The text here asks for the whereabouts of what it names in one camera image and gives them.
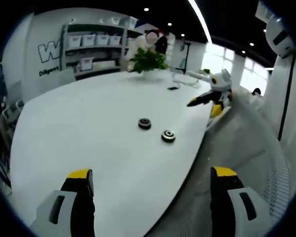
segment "white storage bin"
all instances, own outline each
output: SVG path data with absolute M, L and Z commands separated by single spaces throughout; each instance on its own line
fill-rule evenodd
M 132 16 L 126 16 L 119 21 L 119 25 L 127 29 L 134 29 L 137 23 L 137 19 Z
M 69 36 L 69 48 L 80 47 L 82 36 Z
M 97 35 L 96 36 L 96 45 L 108 45 L 109 36 Z
M 93 46 L 95 43 L 95 35 L 85 35 L 82 37 L 82 46 Z
M 121 36 L 110 36 L 109 45 L 119 45 Z
M 80 70 L 86 71 L 92 69 L 92 59 L 93 58 L 82 58 L 80 59 Z

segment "potted plant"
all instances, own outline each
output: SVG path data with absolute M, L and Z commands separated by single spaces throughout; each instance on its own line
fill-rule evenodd
M 139 48 L 134 58 L 130 61 L 134 62 L 133 72 L 142 73 L 144 77 L 153 78 L 155 77 L 156 70 L 165 70 L 169 66 L 165 63 L 165 55 L 151 50 L 143 50 Z

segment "white robot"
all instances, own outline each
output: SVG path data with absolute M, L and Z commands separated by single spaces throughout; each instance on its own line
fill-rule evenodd
M 187 71 L 189 76 L 201 79 L 211 85 L 211 90 L 200 96 L 193 98 L 188 107 L 196 106 L 199 104 L 207 104 L 213 101 L 214 106 L 212 109 L 211 117 L 215 118 L 222 113 L 224 108 L 228 106 L 232 100 L 231 79 L 229 72 L 224 69 L 221 73 L 201 75 L 195 72 Z

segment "black and white roll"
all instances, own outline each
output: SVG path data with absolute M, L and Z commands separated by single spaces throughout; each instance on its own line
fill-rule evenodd
M 174 140 L 176 139 L 176 136 L 174 134 L 174 132 L 170 131 L 170 130 L 165 130 L 162 134 L 161 134 L 161 139 L 164 142 L 174 142 Z
M 138 126 L 141 128 L 141 129 L 144 129 L 144 130 L 148 130 L 151 128 L 151 122 L 148 118 L 141 118 L 139 121 L 138 121 Z

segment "gray floor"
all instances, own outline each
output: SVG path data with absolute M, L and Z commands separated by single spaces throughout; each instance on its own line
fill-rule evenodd
M 210 237 L 210 168 L 235 170 L 245 186 L 250 186 L 271 203 L 270 153 L 265 139 L 252 121 L 236 106 L 210 125 L 184 185 L 148 237 Z

